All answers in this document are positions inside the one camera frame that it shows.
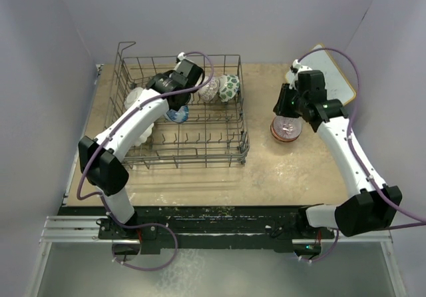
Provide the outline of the orange red patterned bowl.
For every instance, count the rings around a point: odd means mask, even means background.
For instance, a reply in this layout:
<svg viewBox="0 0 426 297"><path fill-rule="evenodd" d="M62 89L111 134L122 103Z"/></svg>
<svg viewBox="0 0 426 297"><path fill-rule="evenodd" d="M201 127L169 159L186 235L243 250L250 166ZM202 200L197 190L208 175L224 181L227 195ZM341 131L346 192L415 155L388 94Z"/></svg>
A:
<svg viewBox="0 0 426 297"><path fill-rule="evenodd" d="M281 142L281 143L293 142L293 141L297 140L300 136L300 134L298 134L294 137L281 137L273 128L271 128L271 134L278 142Z"/></svg>

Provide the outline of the green leaf patterned bowl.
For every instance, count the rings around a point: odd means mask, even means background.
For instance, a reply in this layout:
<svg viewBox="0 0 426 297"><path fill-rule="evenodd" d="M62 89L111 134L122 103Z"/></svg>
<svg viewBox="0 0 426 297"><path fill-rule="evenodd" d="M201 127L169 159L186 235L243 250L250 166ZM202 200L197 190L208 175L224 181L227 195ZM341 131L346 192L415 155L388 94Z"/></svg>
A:
<svg viewBox="0 0 426 297"><path fill-rule="evenodd" d="M222 75L218 77L220 87L218 96L223 103L233 99L240 89L240 79L237 75Z"/></svg>

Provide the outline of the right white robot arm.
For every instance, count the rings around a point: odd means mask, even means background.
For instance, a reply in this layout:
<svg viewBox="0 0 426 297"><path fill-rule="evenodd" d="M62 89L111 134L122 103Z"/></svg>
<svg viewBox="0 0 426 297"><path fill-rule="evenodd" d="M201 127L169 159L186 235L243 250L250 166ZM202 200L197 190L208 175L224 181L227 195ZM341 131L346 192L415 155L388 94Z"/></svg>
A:
<svg viewBox="0 0 426 297"><path fill-rule="evenodd" d="M282 85L274 113L303 118L327 146L343 177L349 198L340 205L307 206L296 221L297 233L311 238L321 227L355 236L388 228L402 200L398 186L388 186L372 167L349 127L342 102L329 99L324 74L307 66L294 69L291 83Z"/></svg>

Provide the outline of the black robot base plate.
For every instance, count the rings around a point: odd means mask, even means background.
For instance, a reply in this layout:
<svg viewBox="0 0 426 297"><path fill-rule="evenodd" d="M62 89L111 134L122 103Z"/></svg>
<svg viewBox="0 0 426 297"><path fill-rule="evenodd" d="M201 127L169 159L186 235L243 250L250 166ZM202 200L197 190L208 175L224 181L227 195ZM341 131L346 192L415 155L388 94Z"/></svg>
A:
<svg viewBox="0 0 426 297"><path fill-rule="evenodd" d="M138 206L133 230L112 218L97 220L99 237L135 248L141 254L162 249L273 250L293 252L295 240L307 242L306 251L317 254L319 241L334 238L326 228L302 221L300 206Z"/></svg>

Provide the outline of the purple striped bowl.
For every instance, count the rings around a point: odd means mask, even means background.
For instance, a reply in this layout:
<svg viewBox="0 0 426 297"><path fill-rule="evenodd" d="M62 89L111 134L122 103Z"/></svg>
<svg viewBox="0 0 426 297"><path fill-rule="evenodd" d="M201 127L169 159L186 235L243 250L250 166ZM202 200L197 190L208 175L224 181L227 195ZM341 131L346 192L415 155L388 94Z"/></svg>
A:
<svg viewBox="0 0 426 297"><path fill-rule="evenodd" d="M272 128L281 137L294 137L302 133L302 122L299 119L276 116L272 121Z"/></svg>

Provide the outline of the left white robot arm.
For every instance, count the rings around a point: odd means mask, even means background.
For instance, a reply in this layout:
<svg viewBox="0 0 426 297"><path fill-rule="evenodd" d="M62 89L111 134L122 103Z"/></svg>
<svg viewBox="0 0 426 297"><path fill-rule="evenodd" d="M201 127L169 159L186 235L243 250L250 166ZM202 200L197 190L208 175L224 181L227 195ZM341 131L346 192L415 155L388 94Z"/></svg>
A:
<svg viewBox="0 0 426 297"><path fill-rule="evenodd" d="M137 217L126 193L129 173L124 157L135 142L167 111L178 111L188 103L196 85L203 82L204 70L181 59L173 70L156 74L139 98L109 128L78 143L82 177L77 198L100 195L115 217L113 229L121 238L134 236Z"/></svg>

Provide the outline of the blue floral white bowl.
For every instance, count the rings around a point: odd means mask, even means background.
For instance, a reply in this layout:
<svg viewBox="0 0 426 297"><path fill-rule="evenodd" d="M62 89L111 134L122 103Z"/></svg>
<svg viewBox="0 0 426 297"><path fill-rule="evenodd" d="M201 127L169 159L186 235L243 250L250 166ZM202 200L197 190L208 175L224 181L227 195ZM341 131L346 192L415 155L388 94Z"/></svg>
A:
<svg viewBox="0 0 426 297"><path fill-rule="evenodd" d="M166 120L174 123L184 123L188 120L189 109L187 105L180 107L177 111L170 109L164 114Z"/></svg>

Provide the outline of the white fluted bowl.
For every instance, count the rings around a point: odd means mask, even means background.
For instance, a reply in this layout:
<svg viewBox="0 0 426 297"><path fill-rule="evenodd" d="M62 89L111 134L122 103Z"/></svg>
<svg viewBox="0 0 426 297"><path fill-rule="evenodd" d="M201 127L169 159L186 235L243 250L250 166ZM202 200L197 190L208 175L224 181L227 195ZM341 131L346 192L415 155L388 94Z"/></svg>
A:
<svg viewBox="0 0 426 297"><path fill-rule="evenodd" d="M154 123L152 123L134 142L135 147L140 147L144 144L152 134Z"/></svg>

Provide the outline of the aluminium rail frame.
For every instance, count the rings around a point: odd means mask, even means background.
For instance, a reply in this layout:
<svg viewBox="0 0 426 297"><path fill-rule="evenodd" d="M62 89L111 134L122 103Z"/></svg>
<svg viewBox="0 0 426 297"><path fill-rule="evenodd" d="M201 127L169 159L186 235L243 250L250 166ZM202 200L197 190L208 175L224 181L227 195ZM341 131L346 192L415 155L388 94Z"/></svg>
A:
<svg viewBox="0 0 426 297"><path fill-rule="evenodd" d="M293 207L140 207L120 228L62 208L41 235L27 296L406 296L389 232L295 229Z"/></svg>

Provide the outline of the brown patterned white bowl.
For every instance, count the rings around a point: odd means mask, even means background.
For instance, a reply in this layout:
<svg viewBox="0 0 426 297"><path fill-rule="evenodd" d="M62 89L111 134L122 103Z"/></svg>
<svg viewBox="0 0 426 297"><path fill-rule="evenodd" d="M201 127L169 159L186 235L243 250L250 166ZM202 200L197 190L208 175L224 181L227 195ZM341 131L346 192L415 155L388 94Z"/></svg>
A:
<svg viewBox="0 0 426 297"><path fill-rule="evenodd" d="M217 94L220 88L220 81L218 77L212 77L212 79L198 90L198 96L204 102L211 101Z"/></svg>

